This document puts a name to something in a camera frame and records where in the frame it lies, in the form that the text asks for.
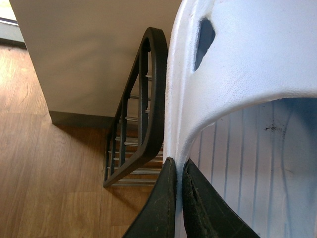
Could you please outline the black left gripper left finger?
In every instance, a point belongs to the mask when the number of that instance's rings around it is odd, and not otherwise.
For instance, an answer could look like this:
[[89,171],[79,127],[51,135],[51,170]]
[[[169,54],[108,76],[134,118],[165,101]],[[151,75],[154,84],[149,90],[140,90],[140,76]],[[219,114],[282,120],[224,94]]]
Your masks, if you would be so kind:
[[125,238],[173,238],[175,234],[176,165],[168,157],[155,186]]

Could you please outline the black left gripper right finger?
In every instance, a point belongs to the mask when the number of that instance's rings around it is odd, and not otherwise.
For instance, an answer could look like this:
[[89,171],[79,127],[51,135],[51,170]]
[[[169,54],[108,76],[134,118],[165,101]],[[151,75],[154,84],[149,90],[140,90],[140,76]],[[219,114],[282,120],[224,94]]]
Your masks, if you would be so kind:
[[257,238],[228,206],[192,160],[183,171],[184,226],[189,238]]

